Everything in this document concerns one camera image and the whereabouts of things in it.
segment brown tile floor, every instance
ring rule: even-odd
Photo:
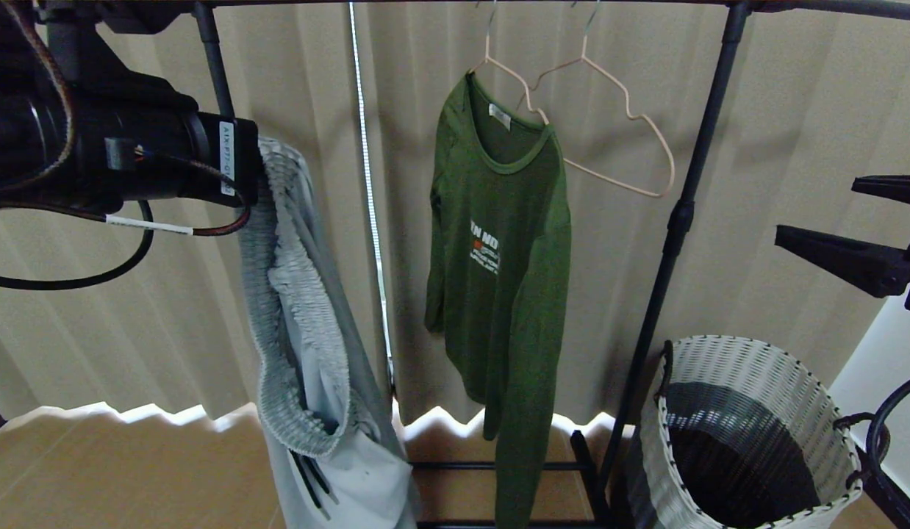
[[[590,439],[600,445],[607,432]],[[462,438],[440,422],[408,443],[410,458],[489,460],[478,431]],[[572,460],[553,430],[551,460]],[[492,516],[492,472],[417,472],[427,519]],[[574,472],[547,472],[537,519],[583,519],[589,512]],[[892,523],[867,498],[835,529]],[[0,431],[0,528],[284,528],[265,443],[253,406],[216,422],[185,413],[41,409]]]

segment shirt sleeve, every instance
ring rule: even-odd
[[[546,460],[566,316],[570,239],[568,223],[536,238],[513,304],[509,379],[495,457],[499,529],[528,526]]]
[[[445,238],[442,234],[442,201],[435,183],[429,193],[432,206],[432,246],[429,256],[429,282],[426,286],[425,325],[429,332],[444,331]]]

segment white woven basket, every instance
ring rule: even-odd
[[[787,352],[693,336],[661,364],[624,470],[634,526],[825,528],[861,495],[838,409]]]

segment beige curtain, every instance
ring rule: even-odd
[[[534,81],[577,56],[592,6],[499,3],[493,53]],[[479,408],[443,343],[425,332],[422,313],[436,120],[449,90],[482,58],[490,9],[355,7],[406,422],[436,405],[462,421]],[[629,86],[636,111],[656,120],[679,177],[676,191],[656,201],[567,170],[573,271],[556,412],[579,424],[616,411],[725,17],[724,7],[603,3],[592,25],[590,56]],[[482,71],[495,97],[513,107],[519,84]],[[570,158],[661,187],[664,157],[647,129],[624,118],[622,94],[608,81],[572,67],[548,78],[534,100]],[[905,247],[910,207],[850,191],[852,178],[878,173],[910,173],[910,23],[812,12],[751,17],[654,348],[688,334],[750,336],[833,381],[882,302],[774,248],[774,227]]]
[[[374,374],[385,347],[360,155],[346,4],[216,10],[234,106],[260,134],[308,160],[331,245]],[[132,69],[168,79],[216,111],[196,21],[157,36],[100,33]],[[224,208],[159,201],[156,220],[217,225]],[[0,274],[75,278],[135,251],[140,232],[32,212],[0,213]],[[107,401],[123,411],[203,404],[216,417],[252,400],[254,352],[236,237],[156,234],[146,260],[111,284],[72,292],[0,289],[0,411]]]

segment basket rim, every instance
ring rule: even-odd
[[[802,364],[801,361],[798,361],[798,359],[796,359],[794,356],[792,356],[791,353],[789,353],[788,351],[785,351],[784,349],[781,349],[781,348],[777,348],[777,346],[771,345],[769,342],[763,342],[761,339],[746,338],[746,337],[741,337],[741,336],[732,336],[732,335],[727,335],[727,334],[696,334],[693,336],[688,336],[686,338],[678,339],[678,341],[674,342],[674,352],[677,351],[677,346],[680,345],[681,342],[689,341],[690,339],[711,339],[711,338],[743,339],[743,341],[746,341],[746,342],[755,342],[755,344],[757,344],[757,345],[763,345],[764,348],[766,348],[767,350],[769,350],[772,353],[775,353],[777,355],[781,354],[782,356],[784,356],[784,361],[787,362],[787,364],[794,366],[795,369],[799,369],[799,371],[801,371],[804,375],[807,375],[808,378],[810,378],[812,382],[817,383],[817,385],[824,391],[824,395],[827,396],[828,400],[832,402],[831,394],[828,393],[827,386],[825,386],[823,383],[821,383],[821,381],[818,381],[818,379],[815,378],[814,374],[812,374],[811,371],[808,371],[808,368],[805,368],[805,365]],[[660,365],[657,368],[658,371],[661,373],[661,375],[664,374],[664,364],[666,364],[666,361],[660,362]],[[684,503],[684,506],[686,506],[686,508],[689,508],[691,511],[696,512],[698,516],[701,516],[701,518],[703,518],[705,520],[705,522],[711,523],[715,527],[728,528],[727,525],[724,525],[724,523],[721,523],[721,522],[717,522],[716,519],[713,519],[709,514],[707,514],[706,511],[701,509],[700,506],[697,505],[696,502],[694,502],[693,496],[690,496],[690,492],[688,492],[687,486],[684,485],[684,479],[681,478],[681,473],[677,469],[677,462],[676,462],[676,459],[674,458],[673,446],[671,446],[671,443],[670,443],[670,430],[667,429],[667,392],[663,392],[663,394],[660,394],[660,396],[658,396],[656,398],[656,401],[657,401],[657,425],[656,425],[656,428],[654,428],[654,429],[657,430],[657,436],[660,439],[661,446],[664,449],[664,455],[667,458],[666,459],[667,460],[667,473],[669,473],[670,478],[674,480],[674,483],[677,484],[677,495],[680,497],[681,502]],[[831,412],[834,413],[835,419],[840,419],[842,417],[841,411],[838,408],[838,406],[834,406],[832,408]],[[841,430],[839,430],[839,433],[841,435],[842,442],[844,442],[844,445],[848,449],[848,456],[850,458],[851,465],[854,467],[855,471],[859,471],[859,456],[857,454],[857,445],[854,442],[854,439],[852,438],[852,436],[850,435],[849,428],[841,429]],[[829,512],[836,508],[844,508],[845,506],[849,505],[849,503],[852,503],[855,500],[857,500],[857,498],[859,498],[859,496],[861,496],[862,492],[864,492],[864,482],[862,482],[862,480],[858,479],[854,482],[854,484],[851,486],[851,488],[848,489],[847,492],[845,492],[844,495],[838,496],[838,498],[835,499],[834,501],[831,501],[828,503],[822,503],[822,505],[815,505],[815,506],[812,506],[812,508],[800,510],[799,512],[797,512],[795,514],[786,516],[782,519],[775,519],[775,520],[771,520],[771,522],[765,522],[765,523],[763,523],[763,525],[759,525],[755,529],[771,529],[773,527],[790,525],[790,523],[797,522],[799,519],[804,519],[804,518],[807,518],[808,516],[812,516],[812,515],[819,514],[822,512]]]

